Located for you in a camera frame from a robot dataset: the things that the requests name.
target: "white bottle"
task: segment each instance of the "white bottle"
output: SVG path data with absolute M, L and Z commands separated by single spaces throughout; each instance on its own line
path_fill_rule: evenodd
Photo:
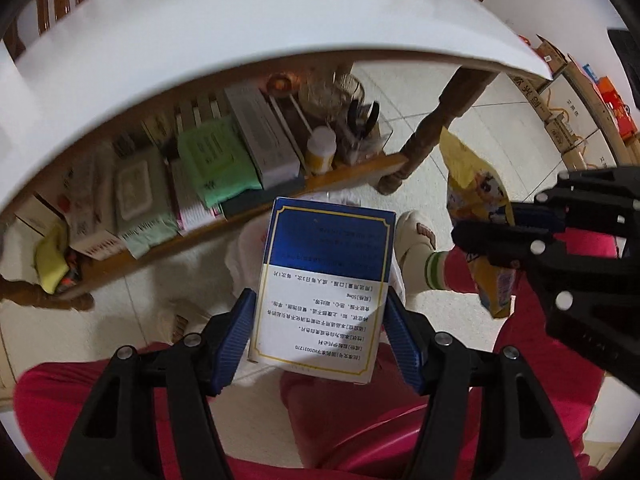
M 331 169 L 335 155 L 335 132 L 328 126 L 318 126 L 306 142 L 305 161 L 313 174 L 325 174 Z

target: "pink stool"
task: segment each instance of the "pink stool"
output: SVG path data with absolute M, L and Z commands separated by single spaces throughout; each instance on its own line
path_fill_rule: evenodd
M 280 397 L 304 467 L 377 478 L 402 476 L 428 402 L 402 380 L 388 344 L 369 384 L 285 372 Z

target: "green striped sock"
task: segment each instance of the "green striped sock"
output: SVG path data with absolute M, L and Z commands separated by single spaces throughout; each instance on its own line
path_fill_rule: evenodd
M 433 253 L 424 264 L 424 281 L 431 290 L 451 290 L 444 280 L 444 261 L 449 251 Z

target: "yellow snack package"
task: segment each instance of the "yellow snack package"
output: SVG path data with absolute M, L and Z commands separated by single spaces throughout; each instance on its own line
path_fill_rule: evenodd
M 487 161 L 446 128 L 440 134 L 440 152 L 449 170 L 447 210 L 454 226 L 460 220 L 515 224 L 507 191 Z M 482 306 L 494 318 L 509 317 L 515 270 L 494 267 L 478 254 L 467 254 L 466 262 Z

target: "red pants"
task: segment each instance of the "red pants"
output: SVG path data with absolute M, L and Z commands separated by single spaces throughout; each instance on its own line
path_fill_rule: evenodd
M 615 257 L 616 248 L 609 236 L 572 231 L 565 237 L 568 251 L 577 254 Z M 457 292 L 474 292 L 464 254 L 457 248 L 445 263 L 447 285 Z M 549 338 L 538 298 L 524 275 L 516 287 L 514 314 L 504 323 L 495 350 L 514 345 L 525 357 L 549 396 L 572 444 L 584 478 L 597 471 L 588 467 L 582 454 L 582 434 L 602 384 L 603 373 L 590 362 Z M 155 344 L 147 350 L 164 348 Z M 14 407 L 20 428 L 31 450 L 53 475 L 66 440 L 91 387 L 107 361 L 93 363 L 48 363 L 25 372 L 14 393 Z M 164 390 L 156 390 L 156 427 L 162 466 L 167 480 L 180 479 Z M 465 443 L 458 467 L 458 478 L 470 475 L 480 417 L 480 391 L 471 391 L 465 430 Z M 366 477 L 340 471 L 281 469 L 228 458 L 238 480 L 365 480 Z

